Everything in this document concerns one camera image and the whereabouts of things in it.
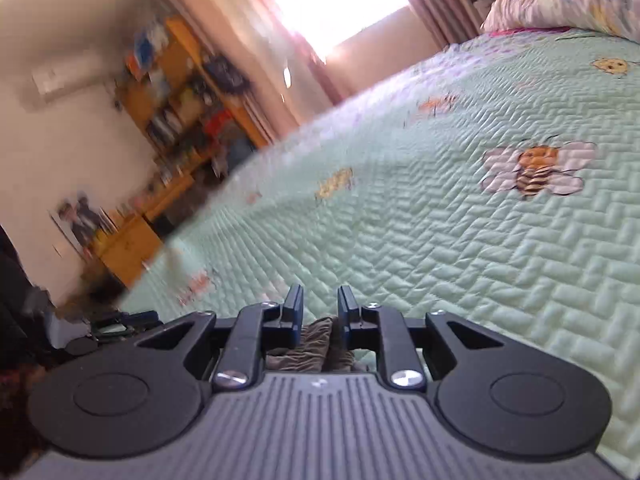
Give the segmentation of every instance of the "green quilt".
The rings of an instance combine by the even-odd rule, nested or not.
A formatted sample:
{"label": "green quilt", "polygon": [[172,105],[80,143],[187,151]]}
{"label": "green quilt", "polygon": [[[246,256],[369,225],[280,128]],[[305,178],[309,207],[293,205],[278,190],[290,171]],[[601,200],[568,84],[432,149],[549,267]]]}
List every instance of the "green quilt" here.
{"label": "green quilt", "polygon": [[482,36],[303,127],[239,170],[122,303],[234,316],[305,287],[444,309],[609,389],[601,453],[640,473],[640,45]]}

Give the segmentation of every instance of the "gray gripper base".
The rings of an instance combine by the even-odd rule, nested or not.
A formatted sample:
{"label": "gray gripper base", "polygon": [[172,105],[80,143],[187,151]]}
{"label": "gray gripper base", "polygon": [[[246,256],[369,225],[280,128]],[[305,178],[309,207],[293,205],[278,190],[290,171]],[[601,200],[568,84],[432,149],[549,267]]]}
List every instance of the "gray gripper base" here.
{"label": "gray gripper base", "polygon": [[219,394],[177,440],[148,454],[92,461],[48,452],[22,480],[511,480],[619,478],[593,454],[507,462],[455,439],[415,394],[373,374],[268,373]]}

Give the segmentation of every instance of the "curtain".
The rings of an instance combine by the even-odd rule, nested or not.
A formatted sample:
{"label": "curtain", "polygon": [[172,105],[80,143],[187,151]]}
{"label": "curtain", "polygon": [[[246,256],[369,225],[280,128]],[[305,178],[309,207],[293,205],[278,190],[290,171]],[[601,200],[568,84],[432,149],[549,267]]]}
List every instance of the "curtain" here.
{"label": "curtain", "polygon": [[409,4],[441,48],[480,33],[480,16],[471,0],[409,0]]}
{"label": "curtain", "polygon": [[251,80],[254,97],[278,136],[341,101],[322,62],[282,25],[271,0],[177,1],[214,48]]}

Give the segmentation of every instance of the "black bag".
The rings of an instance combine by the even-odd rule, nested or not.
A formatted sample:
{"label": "black bag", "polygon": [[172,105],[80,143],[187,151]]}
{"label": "black bag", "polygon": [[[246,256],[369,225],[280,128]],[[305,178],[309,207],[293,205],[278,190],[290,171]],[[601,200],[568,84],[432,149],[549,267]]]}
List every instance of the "black bag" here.
{"label": "black bag", "polygon": [[250,81],[222,54],[204,63],[204,70],[226,94],[242,94],[249,89]]}

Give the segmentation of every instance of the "triangular cutout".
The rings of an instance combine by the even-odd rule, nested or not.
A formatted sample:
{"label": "triangular cutout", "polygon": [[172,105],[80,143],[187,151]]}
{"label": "triangular cutout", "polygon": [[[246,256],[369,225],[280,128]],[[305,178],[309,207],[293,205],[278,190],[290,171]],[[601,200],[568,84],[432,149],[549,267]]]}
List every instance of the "triangular cutout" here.
{"label": "triangular cutout", "polygon": [[155,350],[173,350],[178,346],[182,338],[191,330],[193,323],[181,323],[158,335],[139,343],[141,348],[153,348]]}
{"label": "triangular cutout", "polygon": [[472,328],[469,328],[457,321],[449,321],[447,323],[451,331],[456,335],[460,342],[469,350],[482,350],[484,348],[499,348],[502,343],[491,339],[484,334],[476,332]]}

